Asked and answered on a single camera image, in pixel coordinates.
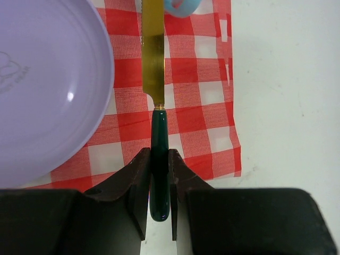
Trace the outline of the light blue mug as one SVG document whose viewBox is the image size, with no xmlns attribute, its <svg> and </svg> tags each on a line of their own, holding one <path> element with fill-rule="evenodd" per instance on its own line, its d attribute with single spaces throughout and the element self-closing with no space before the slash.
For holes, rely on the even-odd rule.
<svg viewBox="0 0 340 255">
<path fill-rule="evenodd" d="M 171 1 L 164 0 L 164 9 L 177 18 L 187 18 L 198 8 L 201 0 Z"/>
</svg>

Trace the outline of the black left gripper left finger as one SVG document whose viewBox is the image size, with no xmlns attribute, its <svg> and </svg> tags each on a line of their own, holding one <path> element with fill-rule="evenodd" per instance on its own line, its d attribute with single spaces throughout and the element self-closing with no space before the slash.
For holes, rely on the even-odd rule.
<svg viewBox="0 0 340 255">
<path fill-rule="evenodd" d="M 80 192 L 1 191 L 1 254 L 139 254 L 146 237 L 150 149 Z"/>
</svg>

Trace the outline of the gold knife green handle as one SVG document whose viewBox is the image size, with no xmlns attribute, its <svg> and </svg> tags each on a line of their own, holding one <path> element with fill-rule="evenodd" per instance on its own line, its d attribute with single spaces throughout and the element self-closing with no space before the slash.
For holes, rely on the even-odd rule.
<svg viewBox="0 0 340 255">
<path fill-rule="evenodd" d="M 151 119 L 150 213 L 153 220 L 165 221 L 170 211 L 168 180 L 168 126 L 164 92 L 164 2 L 141 2 L 142 90 L 153 101 Z"/>
</svg>

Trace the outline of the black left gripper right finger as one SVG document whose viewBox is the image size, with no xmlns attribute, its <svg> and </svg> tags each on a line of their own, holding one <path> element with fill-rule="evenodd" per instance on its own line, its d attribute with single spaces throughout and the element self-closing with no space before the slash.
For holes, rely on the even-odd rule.
<svg viewBox="0 0 340 255">
<path fill-rule="evenodd" d="M 168 153 L 178 254 L 338 254 L 317 203 L 296 188 L 216 189 Z"/>
</svg>

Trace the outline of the purple plastic plate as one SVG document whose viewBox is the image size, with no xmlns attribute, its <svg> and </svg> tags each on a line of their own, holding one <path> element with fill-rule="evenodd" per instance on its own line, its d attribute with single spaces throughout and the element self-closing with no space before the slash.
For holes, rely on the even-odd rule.
<svg viewBox="0 0 340 255">
<path fill-rule="evenodd" d="M 91 1 L 1 1 L 1 188 L 74 156 L 113 83 L 111 42 Z"/>
</svg>

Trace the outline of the red white checkered cloth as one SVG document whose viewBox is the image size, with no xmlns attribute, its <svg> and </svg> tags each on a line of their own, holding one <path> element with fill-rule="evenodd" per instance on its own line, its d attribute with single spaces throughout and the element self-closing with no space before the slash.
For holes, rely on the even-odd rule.
<svg viewBox="0 0 340 255">
<path fill-rule="evenodd" d="M 152 99 L 141 88 L 140 1 L 94 1 L 113 46 L 115 82 L 107 113 L 85 146 L 30 183 L 85 191 L 150 146 Z M 165 107 L 169 146 L 202 179 L 241 174 L 233 118 L 230 1 L 202 1 L 187 18 L 165 15 Z"/>
</svg>

